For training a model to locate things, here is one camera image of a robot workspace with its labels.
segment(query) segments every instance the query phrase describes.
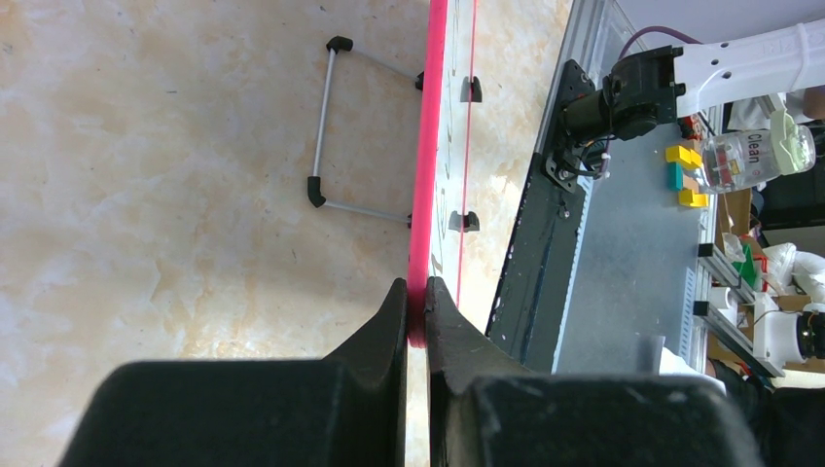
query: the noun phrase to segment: yellow block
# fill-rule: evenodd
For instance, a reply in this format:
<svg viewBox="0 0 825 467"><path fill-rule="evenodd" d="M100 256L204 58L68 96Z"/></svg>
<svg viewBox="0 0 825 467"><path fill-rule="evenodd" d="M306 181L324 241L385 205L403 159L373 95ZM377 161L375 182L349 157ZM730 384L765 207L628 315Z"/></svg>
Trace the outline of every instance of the yellow block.
<svg viewBox="0 0 825 467"><path fill-rule="evenodd" d="M699 153L684 146L670 146L665 149L664 159L668 162L676 162L688 170L696 170L701 167Z"/></svg>
<svg viewBox="0 0 825 467"><path fill-rule="evenodd" d="M710 203L707 195L684 189L679 192L679 204L687 207L707 207Z"/></svg>

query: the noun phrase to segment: green object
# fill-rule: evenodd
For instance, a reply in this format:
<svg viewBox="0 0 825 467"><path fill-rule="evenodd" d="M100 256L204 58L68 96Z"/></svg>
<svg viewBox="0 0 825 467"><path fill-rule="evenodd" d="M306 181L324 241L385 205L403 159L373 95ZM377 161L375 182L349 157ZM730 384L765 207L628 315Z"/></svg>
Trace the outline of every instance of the green object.
<svg viewBox="0 0 825 467"><path fill-rule="evenodd" d="M681 192L685 188L682 166L676 162L667 165L667 187L674 192Z"/></svg>
<svg viewBox="0 0 825 467"><path fill-rule="evenodd" d="M750 251L750 245L742 245L742 251L745 253L745 261L744 263L734 262L734 268L744 282L751 287L756 287L756 280L759 278L759 273L756 272L756 265L753 263L753 252Z"/></svg>

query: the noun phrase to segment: gray metal surface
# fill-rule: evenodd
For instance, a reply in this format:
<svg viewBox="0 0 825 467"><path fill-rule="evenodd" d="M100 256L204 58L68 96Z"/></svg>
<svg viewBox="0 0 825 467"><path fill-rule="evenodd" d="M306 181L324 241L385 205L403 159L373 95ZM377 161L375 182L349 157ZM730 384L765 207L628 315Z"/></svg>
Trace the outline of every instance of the gray metal surface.
<svg viewBox="0 0 825 467"><path fill-rule="evenodd" d="M636 373L635 349L664 336L679 353L686 270L696 270L700 210L666 187L664 148L676 125L610 145L596 185L555 364L569 373Z"/></svg>

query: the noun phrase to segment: robotic arm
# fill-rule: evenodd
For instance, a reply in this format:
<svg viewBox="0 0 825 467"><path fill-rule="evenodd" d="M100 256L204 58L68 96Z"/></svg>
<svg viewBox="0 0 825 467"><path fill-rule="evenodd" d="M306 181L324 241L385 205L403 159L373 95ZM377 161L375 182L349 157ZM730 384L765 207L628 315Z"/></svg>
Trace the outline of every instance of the robotic arm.
<svg viewBox="0 0 825 467"><path fill-rule="evenodd" d="M825 84L825 19L735 41L629 55L564 108L574 144L629 140L701 109Z"/></svg>

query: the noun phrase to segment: black mounting plate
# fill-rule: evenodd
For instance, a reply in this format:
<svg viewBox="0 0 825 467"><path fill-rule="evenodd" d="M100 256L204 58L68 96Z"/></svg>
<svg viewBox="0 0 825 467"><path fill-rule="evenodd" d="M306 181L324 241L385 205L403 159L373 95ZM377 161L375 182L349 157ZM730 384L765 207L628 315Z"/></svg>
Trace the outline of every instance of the black mounting plate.
<svg viewBox="0 0 825 467"><path fill-rule="evenodd" d="M556 102L553 104L553 113L548 121L547 136L544 146L540 149L545 159L544 173L556 182L563 190L574 193L576 191L577 175L564 171L566 166L578 167L581 149L576 149L575 141L569 137L564 129L562 113L564 107L578 99L583 94L590 94L595 90L593 81L579 66L576 60L567 60L561 69L561 79L556 90Z"/></svg>

